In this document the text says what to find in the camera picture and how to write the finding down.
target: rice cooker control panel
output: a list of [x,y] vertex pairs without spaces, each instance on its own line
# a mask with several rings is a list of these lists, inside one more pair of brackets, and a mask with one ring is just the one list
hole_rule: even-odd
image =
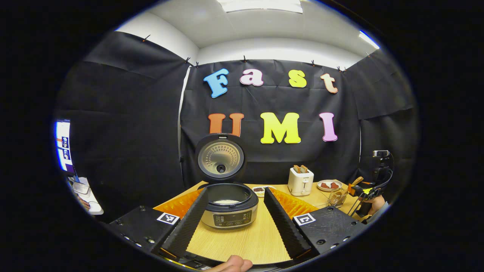
[[251,218],[252,210],[230,214],[219,213],[213,215],[213,223],[216,227],[236,227],[250,223]]

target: computer monitor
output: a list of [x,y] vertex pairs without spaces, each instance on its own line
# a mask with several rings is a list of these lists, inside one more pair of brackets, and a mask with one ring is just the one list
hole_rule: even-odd
[[55,140],[59,166],[68,174],[76,175],[74,164],[72,163],[71,139],[69,130],[71,121],[69,119],[57,119],[55,124]]

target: ceiling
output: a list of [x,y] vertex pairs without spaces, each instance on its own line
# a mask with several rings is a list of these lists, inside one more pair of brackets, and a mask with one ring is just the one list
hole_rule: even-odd
[[170,0],[149,9],[199,48],[249,38],[292,38],[333,45],[365,57],[375,48],[358,37],[349,19],[313,0],[303,13],[246,10],[226,13],[217,0]]

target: wire basket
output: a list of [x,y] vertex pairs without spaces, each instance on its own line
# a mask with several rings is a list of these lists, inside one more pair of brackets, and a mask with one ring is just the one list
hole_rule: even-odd
[[345,203],[347,196],[348,193],[346,193],[344,196],[338,196],[336,192],[332,192],[328,199],[328,206],[333,206],[339,209],[343,203]]

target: white plate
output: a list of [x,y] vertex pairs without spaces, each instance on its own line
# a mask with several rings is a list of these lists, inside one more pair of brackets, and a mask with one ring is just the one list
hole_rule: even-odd
[[[274,187],[272,186],[256,186],[256,187],[252,187],[252,191],[254,191],[254,189],[256,188],[265,188],[265,187],[271,187],[272,189],[275,189]],[[258,196],[258,197],[264,197],[264,193],[265,191],[260,191],[260,192],[255,192],[254,193]]]
[[[331,183],[334,182],[336,183],[336,185],[338,185],[338,188],[336,189],[326,189],[326,188],[323,188],[321,187],[321,183],[325,183],[328,187],[331,187]],[[334,191],[338,191],[339,189],[341,189],[341,186],[343,186],[343,184],[340,182],[340,181],[337,181],[337,180],[323,180],[323,181],[318,181],[318,189],[319,190],[322,190],[322,191],[325,191],[325,192],[334,192]]]

